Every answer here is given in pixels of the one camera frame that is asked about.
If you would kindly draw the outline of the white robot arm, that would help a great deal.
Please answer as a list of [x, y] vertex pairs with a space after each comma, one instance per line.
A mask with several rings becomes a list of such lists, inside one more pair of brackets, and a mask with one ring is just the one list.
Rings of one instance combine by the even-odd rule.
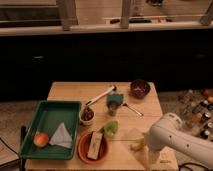
[[164, 114], [145, 134], [145, 141], [152, 151], [161, 151], [168, 146], [194, 160], [213, 168], [213, 143], [183, 133], [182, 120], [174, 113]]

